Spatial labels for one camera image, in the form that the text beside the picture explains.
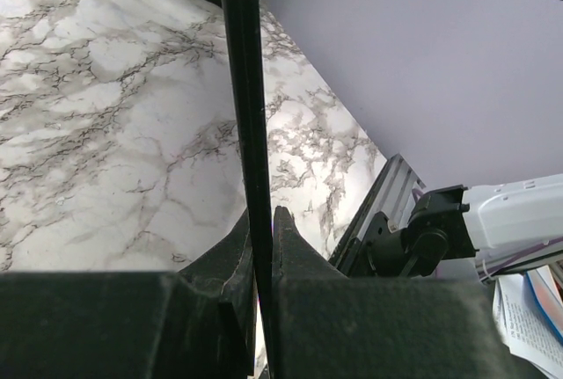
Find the gray veining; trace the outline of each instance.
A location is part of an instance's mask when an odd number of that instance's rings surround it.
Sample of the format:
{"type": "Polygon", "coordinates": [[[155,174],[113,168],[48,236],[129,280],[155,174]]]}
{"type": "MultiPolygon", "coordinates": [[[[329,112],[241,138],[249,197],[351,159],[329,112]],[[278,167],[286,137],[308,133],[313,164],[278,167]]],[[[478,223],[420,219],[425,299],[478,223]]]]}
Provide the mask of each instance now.
{"type": "MultiPolygon", "coordinates": [[[[384,164],[262,14],[273,208],[328,256],[384,164]]],[[[0,270],[180,269],[245,208],[220,9],[0,0],[0,270]]]]}

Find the marble surface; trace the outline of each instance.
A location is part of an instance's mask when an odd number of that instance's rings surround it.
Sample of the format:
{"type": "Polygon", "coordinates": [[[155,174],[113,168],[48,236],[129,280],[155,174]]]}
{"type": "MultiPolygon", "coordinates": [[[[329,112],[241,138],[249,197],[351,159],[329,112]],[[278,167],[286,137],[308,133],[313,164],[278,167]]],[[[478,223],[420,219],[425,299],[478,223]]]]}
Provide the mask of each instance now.
{"type": "MultiPolygon", "coordinates": [[[[267,11],[273,208],[328,256],[384,165],[267,11]]],[[[180,269],[245,208],[222,12],[0,0],[0,270],[180,269]]]]}

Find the stack of papers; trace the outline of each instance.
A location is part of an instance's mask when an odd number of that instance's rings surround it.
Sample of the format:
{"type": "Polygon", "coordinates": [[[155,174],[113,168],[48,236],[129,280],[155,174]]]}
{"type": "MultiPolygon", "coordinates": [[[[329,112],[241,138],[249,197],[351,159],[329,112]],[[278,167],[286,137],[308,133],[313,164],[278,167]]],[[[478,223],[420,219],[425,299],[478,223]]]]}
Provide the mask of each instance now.
{"type": "MultiPolygon", "coordinates": [[[[543,279],[543,291],[553,294],[559,308],[563,310],[549,267],[543,266],[535,270],[530,278],[534,275],[543,279]]],[[[494,320],[502,341],[513,355],[531,362],[549,378],[563,379],[563,344],[553,322],[545,310],[540,308],[530,278],[515,274],[501,276],[497,280],[494,290],[494,320]]]]}

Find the white plastic casing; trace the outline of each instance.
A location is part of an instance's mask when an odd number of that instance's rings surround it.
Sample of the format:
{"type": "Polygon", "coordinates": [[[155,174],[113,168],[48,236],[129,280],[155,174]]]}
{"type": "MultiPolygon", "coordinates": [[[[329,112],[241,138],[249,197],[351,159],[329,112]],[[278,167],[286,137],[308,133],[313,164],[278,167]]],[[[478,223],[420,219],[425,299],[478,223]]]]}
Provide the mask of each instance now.
{"type": "Polygon", "coordinates": [[[464,192],[473,247],[541,243],[563,237],[563,174],[464,192]]]}

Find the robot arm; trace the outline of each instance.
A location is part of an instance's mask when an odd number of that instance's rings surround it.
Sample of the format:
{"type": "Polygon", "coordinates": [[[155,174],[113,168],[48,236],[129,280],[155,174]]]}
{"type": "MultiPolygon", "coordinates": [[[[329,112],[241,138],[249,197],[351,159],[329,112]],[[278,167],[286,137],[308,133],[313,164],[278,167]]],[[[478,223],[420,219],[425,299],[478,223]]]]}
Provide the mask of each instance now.
{"type": "Polygon", "coordinates": [[[428,276],[442,260],[474,259],[485,281],[563,253],[563,175],[424,194],[416,181],[402,158],[392,158],[331,263],[347,276],[395,277],[428,276]],[[410,190],[422,196],[408,208],[400,202],[410,190]],[[408,208],[408,221],[396,208],[408,208]]]}

